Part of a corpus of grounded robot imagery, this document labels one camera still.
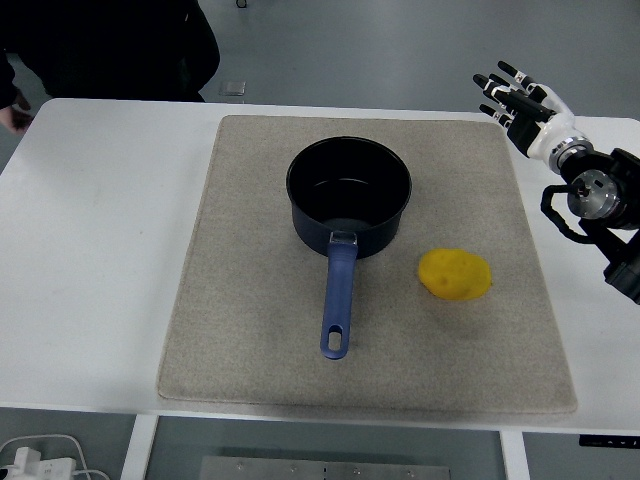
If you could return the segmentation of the person's hand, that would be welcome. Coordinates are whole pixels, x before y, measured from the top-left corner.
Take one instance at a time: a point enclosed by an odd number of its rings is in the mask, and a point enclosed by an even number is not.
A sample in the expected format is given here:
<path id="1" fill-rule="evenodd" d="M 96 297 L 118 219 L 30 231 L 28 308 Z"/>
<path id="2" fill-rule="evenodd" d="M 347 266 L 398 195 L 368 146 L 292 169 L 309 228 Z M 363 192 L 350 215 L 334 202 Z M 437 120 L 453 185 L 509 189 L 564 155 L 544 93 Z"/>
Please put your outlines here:
<path id="1" fill-rule="evenodd" d="M 1 125 L 13 134 L 24 134 L 33 121 L 31 104 L 20 90 L 14 102 L 1 110 Z"/>

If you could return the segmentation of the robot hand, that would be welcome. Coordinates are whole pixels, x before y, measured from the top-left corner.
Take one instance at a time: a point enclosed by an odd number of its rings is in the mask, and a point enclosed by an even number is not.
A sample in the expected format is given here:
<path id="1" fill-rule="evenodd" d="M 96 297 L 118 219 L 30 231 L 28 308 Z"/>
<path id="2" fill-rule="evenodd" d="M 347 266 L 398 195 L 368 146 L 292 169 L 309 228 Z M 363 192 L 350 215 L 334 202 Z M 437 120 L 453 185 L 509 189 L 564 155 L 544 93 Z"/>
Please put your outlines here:
<path id="1" fill-rule="evenodd" d="M 500 61 L 500 75 L 476 73 L 473 82 L 490 101 L 479 109 L 506 130 L 507 138 L 527 158 L 551 162 L 561 144 L 581 136 L 575 116 L 547 85 Z"/>

